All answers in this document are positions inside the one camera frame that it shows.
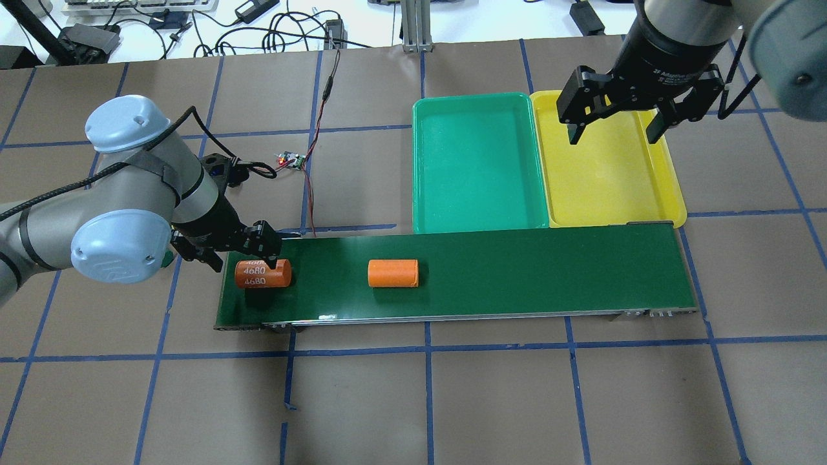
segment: orange cylinder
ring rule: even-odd
[[[236,264],[236,285],[241,289],[260,289],[264,287],[287,287],[293,279],[290,261],[279,259],[275,268],[270,268],[263,260],[242,260]]]
[[[419,261],[368,261],[367,284],[370,287],[419,287]]]

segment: blue cap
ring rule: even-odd
[[[141,95],[113,98],[86,120],[86,138],[96,151],[113,153],[141,146],[158,137],[170,120]]]
[[[160,269],[170,236],[170,224],[157,213],[138,209],[104,213],[74,234],[72,265],[101,282],[141,282]]]

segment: white surface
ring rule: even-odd
[[[220,22],[228,24],[235,20],[233,11],[242,3],[244,0],[220,0],[218,8],[212,15]],[[282,0],[279,5],[250,26],[267,27],[274,13],[286,11],[286,3]],[[312,9],[316,7],[318,10],[332,9],[340,12],[350,41],[369,46],[391,46],[401,42],[399,40],[401,25],[399,7],[396,7],[394,12],[393,6],[370,4],[367,0],[290,0],[289,3],[293,11],[312,13]],[[635,17],[632,5],[618,5],[605,0],[591,0],[591,3],[605,24],[607,34],[625,34],[629,30]],[[52,9],[52,16],[61,26],[72,25],[78,21],[85,24],[103,24],[106,21],[104,18],[91,21],[67,18],[60,11],[63,5],[64,0],[55,0],[55,7]],[[434,42],[505,41],[520,38],[579,36],[580,32],[574,21],[568,16],[570,5],[569,0],[543,0],[536,3],[526,3],[522,0],[461,0],[457,3],[433,3],[431,5],[431,33]],[[129,17],[147,19],[141,16]],[[321,19],[334,17],[335,15],[331,13],[325,13]],[[48,17],[44,17],[42,21],[51,31],[57,32],[57,28]],[[204,41],[209,46],[213,46],[223,32],[229,31],[228,28],[220,27],[200,15],[196,15],[196,21],[198,21],[198,28]],[[308,21],[304,24],[309,25],[313,22]],[[295,24],[286,20],[282,21],[282,25],[280,29],[283,31],[299,31]],[[148,27],[135,22],[124,23],[122,27],[121,44],[112,53],[111,62],[157,60],[161,56],[160,40]],[[167,44],[169,44],[171,32],[174,31],[161,31]],[[263,31],[240,31],[233,33],[228,40],[235,46],[259,46],[264,34]],[[47,55],[45,50],[34,40],[32,43],[37,55],[41,60],[45,60]],[[3,8],[0,8],[0,44],[27,46],[26,38],[20,27]],[[169,53],[169,57],[191,57],[197,45],[198,38],[195,29],[190,28],[183,34],[181,42]],[[320,46],[321,41],[310,41],[310,50],[317,50]],[[304,50],[304,43],[289,46],[287,50]],[[261,53],[261,50],[238,50],[237,52],[239,54]]]

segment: yellow plastic bin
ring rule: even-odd
[[[593,122],[569,144],[557,116],[559,90],[531,94],[552,228],[686,222],[686,205],[665,139],[650,145],[654,112],[621,112]]]

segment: plastic container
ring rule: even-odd
[[[528,95],[425,98],[413,110],[416,233],[548,227]]]
[[[569,144],[557,116],[559,90],[531,95],[552,228],[686,221],[686,206],[664,138],[646,126],[654,112],[621,112],[593,122]]]

